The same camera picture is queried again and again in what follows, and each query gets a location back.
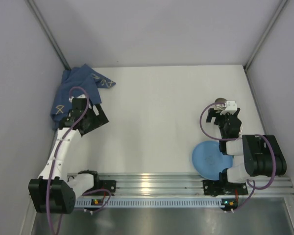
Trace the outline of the small metal cup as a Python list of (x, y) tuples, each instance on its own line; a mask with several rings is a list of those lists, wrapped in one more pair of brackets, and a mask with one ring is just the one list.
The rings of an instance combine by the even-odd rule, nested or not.
[(225, 108), (226, 108), (226, 102), (227, 102), (227, 100), (225, 99), (225, 98), (217, 98), (216, 100), (215, 100), (215, 107), (214, 107), (214, 109), (215, 110), (224, 110)]

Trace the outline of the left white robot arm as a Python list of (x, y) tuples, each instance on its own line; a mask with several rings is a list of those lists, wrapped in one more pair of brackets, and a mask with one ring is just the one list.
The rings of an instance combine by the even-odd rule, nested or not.
[(82, 137), (108, 121), (101, 105), (86, 98), (73, 98), (68, 115), (59, 122), (57, 140), (46, 166), (38, 178), (31, 179), (28, 184), (38, 213), (70, 214), (78, 197), (101, 188), (96, 171), (82, 170), (68, 180), (68, 168), (73, 158), (78, 156), (73, 150)]

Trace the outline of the light blue plastic plate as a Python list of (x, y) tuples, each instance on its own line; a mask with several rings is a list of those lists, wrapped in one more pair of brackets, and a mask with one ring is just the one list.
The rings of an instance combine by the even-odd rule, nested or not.
[(201, 177), (218, 181), (219, 173), (232, 167), (233, 156), (222, 154), (218, 142), (203, 141), (193, 149), (192, 163)]

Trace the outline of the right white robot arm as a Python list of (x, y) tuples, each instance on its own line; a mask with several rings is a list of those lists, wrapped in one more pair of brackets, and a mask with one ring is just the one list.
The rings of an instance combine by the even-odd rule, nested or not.
[(240, 108), (226, 112), (225, 109), (209, 108), (206, 122), (214, 118), (221, 139), (219, 150), (223, 155), (233, 156), (232, 166), (223, 175), (230, 183), (245, 183), (258, 176), (283, 176), (287, 170), (286, 160), (274, 135), (242, 135), (242, 122), (238, 118)]

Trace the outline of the blue cloth placemat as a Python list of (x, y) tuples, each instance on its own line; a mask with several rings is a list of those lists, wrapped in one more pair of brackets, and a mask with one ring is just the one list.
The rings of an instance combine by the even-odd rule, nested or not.
[(99, 89), (110, 89), (115, 85), (116, 82), (87, 64), (63, 71), (61, 84), (55, 94), (50, 112), (54, 123), (53, 130), (56, 130), (60, 120), (68, 115), (72, 108), (72, 98), (85, 98), (87, 94), (92, 104), (101, 104)]

